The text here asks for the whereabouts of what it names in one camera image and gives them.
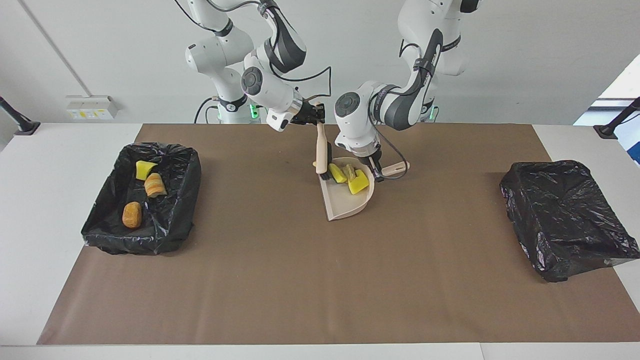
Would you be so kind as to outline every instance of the brush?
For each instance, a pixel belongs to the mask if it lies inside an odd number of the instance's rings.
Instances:
[[[326,134],[324,133],[324,124],[318,122],[318,139],[316,141],[316,174],[320,176],[322,180],[331,179],[331,174],[328,171],[328,165],[331,162],[331,144],[326,141]]]

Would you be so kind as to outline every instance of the black stand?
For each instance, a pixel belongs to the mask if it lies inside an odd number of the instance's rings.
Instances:
[[[618,115],[612,122],[607,125],[596,125],[593,128],[596,129],[596,133],[600,135],[603,139],[615,139],[618,137],[614,134],[616,127],[622,124],[631,114],[640,110],[640,97],[638,97],[631,105],[627,106],[626,109],[622,110],[620,115]]]
[[[18,131],[14,135],[32,135],[36,132],[40,123],[37,121],[31,121],[23,114],[19,113],[16,109],[12,108],[4,98],[0,96],[0,108],[4,110],[9,116],[18,124]]]

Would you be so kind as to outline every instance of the orange bread roll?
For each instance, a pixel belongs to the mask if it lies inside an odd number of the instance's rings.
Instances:
[[[137,229],[142,224],[142,205],[139,202],[130,202],[122,212],[122,223],[129,229]]]
[[[149,175],[145,181],[145,191],[147,192],[147,196],[152,199],[160,195],[166,195],[166,189],[164,188],[160,174],[154,172]]]

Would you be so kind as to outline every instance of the electrical outlet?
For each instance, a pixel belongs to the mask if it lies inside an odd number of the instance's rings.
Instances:
[[[113,120],[118,108],[109,96],[74,97],[67,96],[70,103],[67,113],[74,120]]]
[[[80,110],[81,106],[81,102],[72,102],[67,106],[67,113],[71,116],[71,119],[86,120],[86,117],[83,116],[83,112]]]
[[[95,113],[97,102],[84,102],[82,106],[80,106],[80,115],[84,114],[84,116],[89,120],[98,120],[98,115]]]

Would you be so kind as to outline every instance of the yellow object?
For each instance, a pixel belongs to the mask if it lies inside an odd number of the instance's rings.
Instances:
[[[362,170],[357,169],[355,173],[355,179],[349,181],[349,191],[351,191],[352,195],[361,192],[369,186],[369,178]]]
[[[145,191],[147,192],[147,196],[152,199],[160,195],[166,195],[166,189],[164,188],[160,174],[155,172],[149,175],[145,181]]]
[[[147,180],[151,169],[156,166],[156,163],[150,163],[148,161],[138,161],[136,162],[136,179],[138,180]]]
[[[137,229],[142,224],[142,205],[139,202],[130,202],[122,212],[122,223],[129,229]]]
[[[330,163],[329,164],[329,171],[331,172],[331,175],[335,179],[336,183],[342,184],[342,183],[346,183],[347,182],[347,177],[344,175],[342,170],[340,170],[338,165],[336,165],[334,163]]]
[[[342,168],[342,172],[347,177],[347,181],[353,181],[356,178],[356,172],[353,165],[347,164]]]

